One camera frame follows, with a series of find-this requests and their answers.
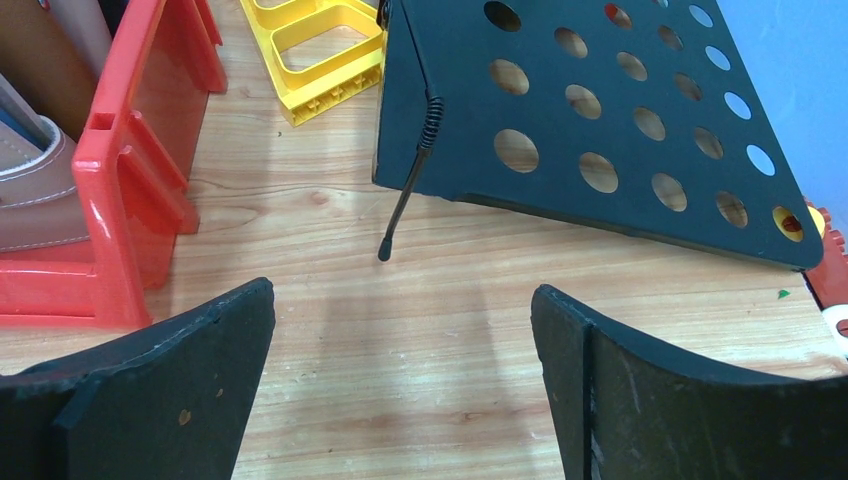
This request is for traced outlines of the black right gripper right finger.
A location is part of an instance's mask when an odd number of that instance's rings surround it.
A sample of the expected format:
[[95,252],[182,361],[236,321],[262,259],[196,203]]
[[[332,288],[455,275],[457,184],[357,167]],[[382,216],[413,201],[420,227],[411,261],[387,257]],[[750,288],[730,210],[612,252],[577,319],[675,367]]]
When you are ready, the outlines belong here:
[[531,324],[568,479],[843,479],[847,380],[685,350],[550,285]]

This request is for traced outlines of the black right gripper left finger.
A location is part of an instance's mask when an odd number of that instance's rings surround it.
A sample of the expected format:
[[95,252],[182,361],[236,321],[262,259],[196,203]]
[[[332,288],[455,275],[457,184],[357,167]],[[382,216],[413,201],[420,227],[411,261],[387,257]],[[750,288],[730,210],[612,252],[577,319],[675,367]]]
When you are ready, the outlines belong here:
[[1,380],[5,479],[228,479],[276,323],[260,277]]

